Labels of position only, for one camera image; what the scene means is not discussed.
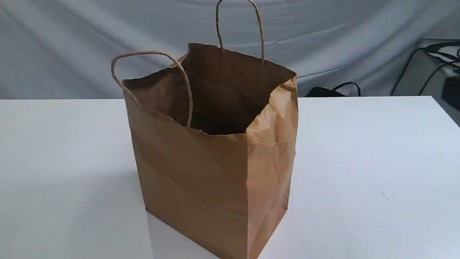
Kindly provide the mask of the brown paper bag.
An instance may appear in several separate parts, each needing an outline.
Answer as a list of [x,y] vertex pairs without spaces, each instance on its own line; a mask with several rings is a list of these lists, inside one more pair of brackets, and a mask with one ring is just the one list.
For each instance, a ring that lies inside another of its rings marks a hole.
[[289,206],[297,74],[265,58],[189,43],[116,56],[145,209],[222,259],[256,259]]

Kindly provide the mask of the black object behind table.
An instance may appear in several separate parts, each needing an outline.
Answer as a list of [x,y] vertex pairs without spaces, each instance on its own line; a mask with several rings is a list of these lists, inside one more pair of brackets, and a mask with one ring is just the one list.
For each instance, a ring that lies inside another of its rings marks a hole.
[[361,97],[362,95],[361,88],[359,87],[358,84],[356,84],[355,82],[351,82],[351,81],[342,83],[334,87],[333,89],[328,89],[325,87],[313,87],[304,97],[306,98],[347,97],[346,95],[343,95],[342,93],[338,92],[338,89],[346,85],[350,85],[350,84],[356,87],[358,97]]

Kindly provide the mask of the white backdrop cloth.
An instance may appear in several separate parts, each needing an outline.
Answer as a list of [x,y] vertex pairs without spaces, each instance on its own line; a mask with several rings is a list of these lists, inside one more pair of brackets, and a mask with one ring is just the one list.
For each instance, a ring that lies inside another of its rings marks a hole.
[[[458,0],[257,0],[266,59],[312,87],[387,95],[420,38],[453,27]],[[218,45],[215,0],[2,0],[2,99],[121,98],[111,60]]]

